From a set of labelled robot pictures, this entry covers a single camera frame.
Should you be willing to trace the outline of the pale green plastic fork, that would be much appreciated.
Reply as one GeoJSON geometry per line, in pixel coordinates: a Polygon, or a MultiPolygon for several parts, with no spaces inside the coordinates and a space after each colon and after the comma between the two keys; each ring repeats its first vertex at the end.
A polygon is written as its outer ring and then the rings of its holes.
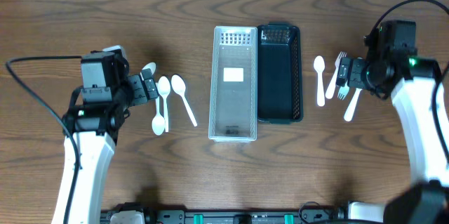
{"type": "Polygon", "coordinates": [[[349,86],[348,86],[347,83],[345,83],[344,86],[341,86],[341,87],[339,88],[337,97],[338,97],[340,100],[344,100],[344,99],[347,97],[348,92],[349,92],[349,86]]]}

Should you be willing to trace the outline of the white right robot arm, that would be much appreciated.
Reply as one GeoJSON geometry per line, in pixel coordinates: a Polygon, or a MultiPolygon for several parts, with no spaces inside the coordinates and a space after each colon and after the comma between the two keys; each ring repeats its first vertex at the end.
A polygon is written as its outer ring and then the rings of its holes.
{"type": "Polygon", "coordinates": [[[448,116],[435,60],[409,55],[342,58],[338,86],[390,98],[406,140],[412,185],[385,205],[352,202],[349,223],[448,222],[448,116]]]}

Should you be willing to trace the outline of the small white plastic spoon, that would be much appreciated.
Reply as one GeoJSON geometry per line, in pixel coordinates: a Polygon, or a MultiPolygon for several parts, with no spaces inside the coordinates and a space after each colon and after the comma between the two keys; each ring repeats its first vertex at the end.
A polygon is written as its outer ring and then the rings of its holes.
{"type": "Polygon", "coordinates": [[[316,104],[319,107],[323,107],[326,102],[323,88],[323,71],[325,69],[325,62],[321,55],[315,57],[313,67],[317,74],[316,104]]]}

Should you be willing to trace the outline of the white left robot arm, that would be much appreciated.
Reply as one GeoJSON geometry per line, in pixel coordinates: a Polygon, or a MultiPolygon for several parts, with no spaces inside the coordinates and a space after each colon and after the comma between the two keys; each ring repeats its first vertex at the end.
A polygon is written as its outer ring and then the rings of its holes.
{"type": "Polygon", "coordinates": [[[82,86],[75,88],[65,126],[65,162],[53,223],[99,223],[109,165],[132,106],[157,96],[156,65],[129,73],[125,57],[110,52],[81,59],[82,86]]]}

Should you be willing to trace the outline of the white plastic fork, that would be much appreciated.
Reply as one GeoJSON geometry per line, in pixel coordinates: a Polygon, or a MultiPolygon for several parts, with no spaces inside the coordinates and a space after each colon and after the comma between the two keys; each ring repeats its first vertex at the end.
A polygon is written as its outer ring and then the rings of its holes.
{"type": "Polygon", "coordinates": [[[359,96],[361,94],[361,91],[362,91],[361,88],[357,88],[355,90],[354,95],[353,95],[353,97],[352,97],[352,99],[351,99],[351,101],[350,101],[350,103],[349,103],[349,105],[347,107],[347,110],[346,110],[346,112],[344,113],[344,116],[343,116],[345,121],[351,121],[353,119],[354,113],[355,113],[355,109],[356,109],[357,102],[358,102],[359,96]]]}
{"type": "Polygon", "coordinates": [[[345,57],[347,57],[347,53],[344,52],[344,51],[341,51],[339,53],[337,59],[335,60],[335,71],[333,73],[333,76],[332,76],[332,78],[330,80],[330,83],[329,83],[329,85],[327,87],[327,90],[325,92],[325,97],[327,99],[331,99],[333,97],[333,95],[334,95],[335,87],[336,87],[336,81],[337,81],[337,74],[338,74],[338,70],[339,70],[339,67],[340,67],[340,62],[341,62],[341,59],[343,59],[345,57]]]}

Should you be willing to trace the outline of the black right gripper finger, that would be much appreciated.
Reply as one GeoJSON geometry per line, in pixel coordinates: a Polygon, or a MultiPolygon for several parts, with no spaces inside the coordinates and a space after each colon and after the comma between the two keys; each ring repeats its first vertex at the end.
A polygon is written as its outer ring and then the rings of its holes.
{"type": "Polygon", "coordinates": [[[337,86],[344,86],[346,84],[349,78],[350,67],[351,58],[344,57],[340,60],[336,79],[337,86]]]}
{"type": "Polygon", "coordinates": [[[363,58],[351,60],[349,87],[366,89],[366,61],[363,58]]]}

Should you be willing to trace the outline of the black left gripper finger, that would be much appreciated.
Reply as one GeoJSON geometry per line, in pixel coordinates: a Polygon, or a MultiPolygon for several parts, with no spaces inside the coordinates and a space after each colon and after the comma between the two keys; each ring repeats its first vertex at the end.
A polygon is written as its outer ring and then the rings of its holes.
{"type": "Polygon", "coordinates": [[[128,76],[128,82],[133,88],[133,100],[130,106],[133,107],[147,103],[148,102],[147,91],[144,87],[140,75],[135,74],[128,76]]]}
{"type": "Polygon", "coordinates": [[[159,92],[154,82],[152,71],[147,68],[141,71],[143,86],[149,100],[157,99],[159,92]]]}

